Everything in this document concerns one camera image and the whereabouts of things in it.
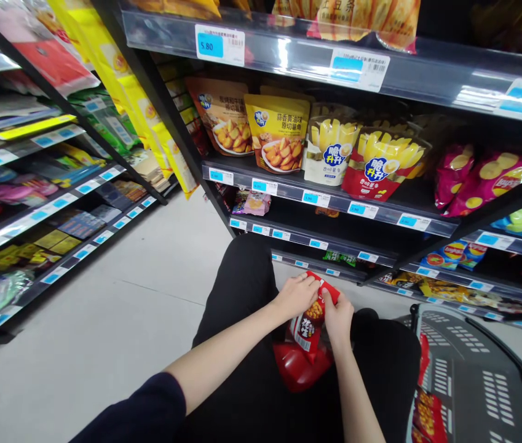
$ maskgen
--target pink snack bag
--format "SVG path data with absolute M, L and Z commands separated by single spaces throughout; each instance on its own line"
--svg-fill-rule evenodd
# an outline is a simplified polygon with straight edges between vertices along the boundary
M 444 217 L 464 217 L 522 183 L 522 156 L 490 152 L 468 174 Z
M 472 169 L 473 154 L 472 145 L 464 146 L 455 143 L 447 147 L 445 155 L 437 167 L 437 185 L 435 187 L 437 209 L 443 209 L 456 196 Z

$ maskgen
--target yellow package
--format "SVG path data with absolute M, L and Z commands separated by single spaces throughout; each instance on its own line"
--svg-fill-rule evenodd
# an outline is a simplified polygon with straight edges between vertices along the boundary
M 244 102 L 257 166 L 273 174 L 299 171 L 310 102 L 253 94 L 246 94 Z

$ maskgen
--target red package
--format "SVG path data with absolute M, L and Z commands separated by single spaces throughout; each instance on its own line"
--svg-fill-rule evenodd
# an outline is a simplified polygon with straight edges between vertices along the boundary
M 294 341 L 304 350 L 308 361 L 314 364 L 318 353 L 320 331 L 324 323 L 324 299 L 322 298 L 322 291 L 324 289 L 329 291 L 334 304 L 336 304 L 339 299 L 340 292 L 312 271 L 307 271 L 307 274 L 309 277 L 314 277 L 320 281 L 318 300 L 316 300 L 305 313 L 291 319 L 290 332 Z

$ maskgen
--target store aisle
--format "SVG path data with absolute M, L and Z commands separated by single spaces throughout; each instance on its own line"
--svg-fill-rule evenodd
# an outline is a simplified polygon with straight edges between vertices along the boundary
M 0 441 L 65 442 L 186 352 L 230 240 L 201 190 L 177 195 L 44 303 L 0 346 Z M 275 273 L 282 285 L 299 270 L 276 263 Z M 412 304 L 335 284 L 381 317 Z M 522 330 L 485 325 L 522 358 Z

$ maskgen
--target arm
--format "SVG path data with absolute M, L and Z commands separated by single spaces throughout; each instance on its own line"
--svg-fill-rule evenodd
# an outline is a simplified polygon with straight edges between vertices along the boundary
M 339 380 L 345 442 L 386 443 L 351 349 L 353 305 L 342 292 L 336 306 L 327 290 L 323 290 L 322 298 L 325 302 L 326 329 L 333 347 Z
M 290 278 L 275 300 L 193 348 L 164 372 L 178 381 L 189 415 L 234 371 L 250 350 L 280 324 L 307 310 L 320 282 L 306 273 Z

